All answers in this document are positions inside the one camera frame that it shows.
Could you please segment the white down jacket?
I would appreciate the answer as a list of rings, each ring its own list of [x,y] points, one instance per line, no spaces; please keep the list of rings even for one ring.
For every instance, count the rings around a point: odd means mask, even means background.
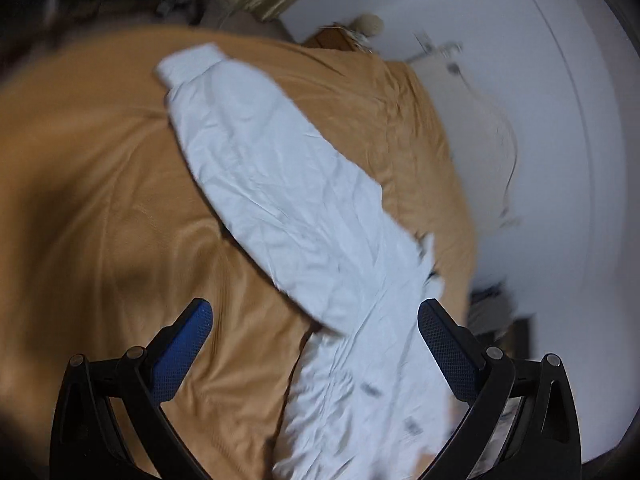
[[[286,396],[278,479],[413,479],[450,433],[450,394],[418,331],[469,307],[473,222],[413,70],[346,68],[313,110],[293,78],[201,44],[156,66],[190,173],[244,252],[317,323]]]

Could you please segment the orange-brown bed quilt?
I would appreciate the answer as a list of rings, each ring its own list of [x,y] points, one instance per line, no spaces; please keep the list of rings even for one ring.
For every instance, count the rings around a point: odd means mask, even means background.
[[[268,73],[378,181],[398,223],[434,234],[442,303],[465,318],[475,231],[444,128],[407,65],[175,26],[70,44],[1,88],[3,478],[46,476],[71,356],[117,358],[195,297],[216,325],[166,414],[212,477],[270,475],[312,325],[226,232],[170,128],[154,68],[206,42]]]

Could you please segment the beige round knitted ornament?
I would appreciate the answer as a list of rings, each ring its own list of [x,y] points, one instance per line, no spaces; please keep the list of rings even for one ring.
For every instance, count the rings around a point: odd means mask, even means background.
[[[349,28],[364,38],[372,38],[384,32],[385,24],[376,14],[363,13],[349,24]]]

